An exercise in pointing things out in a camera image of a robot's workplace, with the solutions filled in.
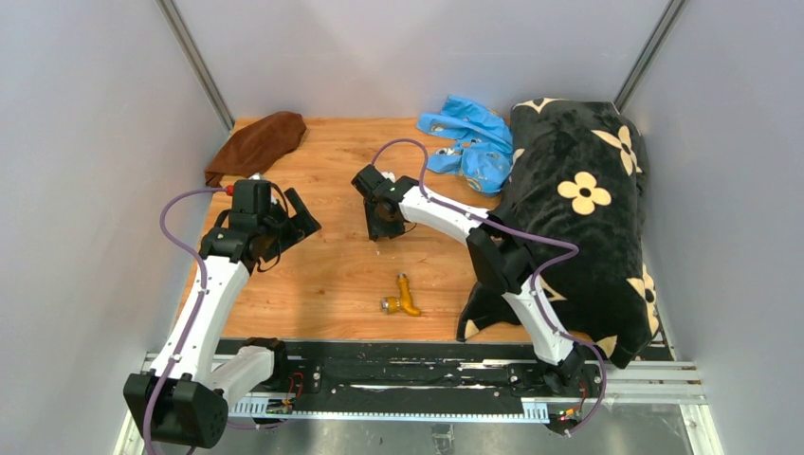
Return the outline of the yellow brass water faucet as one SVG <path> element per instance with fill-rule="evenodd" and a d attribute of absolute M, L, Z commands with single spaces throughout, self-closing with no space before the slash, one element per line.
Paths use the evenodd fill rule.
<path fill-rule="evenodd" d="M 420 317 L 422 312 L 413 302 L 408 276 L 400 273 L 396 278 L 396 285 L 399 295 L 382 298 L 379 301 L 380 309 L 388 315 L 404 313 L 411 317 Z"/>

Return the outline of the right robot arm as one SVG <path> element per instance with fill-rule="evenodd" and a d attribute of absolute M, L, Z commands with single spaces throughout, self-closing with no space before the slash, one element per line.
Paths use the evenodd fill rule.
<path fill-rule="evenodd" d="M 510 207 L 466 206 L 429 191 L 408 176 L 384 175 L 374 165 L 352 180 L 363 198 L 371 240 L 401 236 L 407 223 L 435 229 L 464 245 L 476 276 L 456 329 L 466 342 L 500 323 L 522 326 L 541 363 L 544 387 L 564 395 L 577 386 L 583 353 L 566 332 L 539 281 L 536 249 L 554 240 L 519 229 Z"/>

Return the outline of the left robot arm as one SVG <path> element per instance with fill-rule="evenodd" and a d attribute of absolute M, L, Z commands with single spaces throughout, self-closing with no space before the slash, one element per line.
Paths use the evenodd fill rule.
<path fill-rule="evenodd" d="M 200 246 L 190 246 L 169 231 L 167 216 L 176 203 L 216 192 L 228 196 L 230 206 Z M 293 390 L 286 345 L 275 337 L 249 338 L 232 359 L 219 367 L 212 362 L 248 279 L 268 271 L 269 262 L 278 263 L 321 225 L 295 189 L 283 190 L 257 177 L 175 196 L 161 210 L 159 227 L 171 243 L 192 255 L 196 275 L 163 348 L 145 372 L 128 376 L 123 396 L 146 453 L 159 453 L 161 443 L 194 453 L 220 441 L 230 409 L 254 388 Z"/>

